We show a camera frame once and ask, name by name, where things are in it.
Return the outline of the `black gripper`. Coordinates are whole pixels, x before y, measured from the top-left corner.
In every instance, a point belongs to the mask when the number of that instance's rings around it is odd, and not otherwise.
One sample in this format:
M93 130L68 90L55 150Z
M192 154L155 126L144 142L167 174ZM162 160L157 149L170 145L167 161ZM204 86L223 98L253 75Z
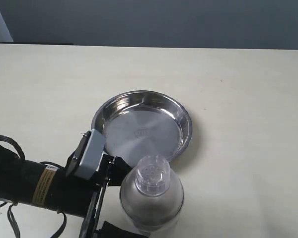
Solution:
M79 209L79 215L84 217L79 237L92 238L95 226L99 220L100 208L104 193L108 186L121 186L124 178L132 170L121 157L111 157L102 154L98 171L89 180L74 175L82 154L87 145L90 132L85 132L74 152L69 156L65 165L66 185L70 193L65 196L66 202L73 208ZM100 238L145 238L141 234L132 233L105 221L99 230Z

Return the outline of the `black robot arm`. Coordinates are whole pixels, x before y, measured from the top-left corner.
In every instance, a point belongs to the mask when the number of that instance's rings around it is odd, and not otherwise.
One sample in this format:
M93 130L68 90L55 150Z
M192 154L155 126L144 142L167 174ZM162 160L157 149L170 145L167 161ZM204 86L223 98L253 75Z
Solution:
M0 135L0 201L27 204L83 218L81 238L134 238L135 233L109 222L98 228L106 188L120 186L131 167L104 154L104 136L87 131L65 166L25 159L15 140Z

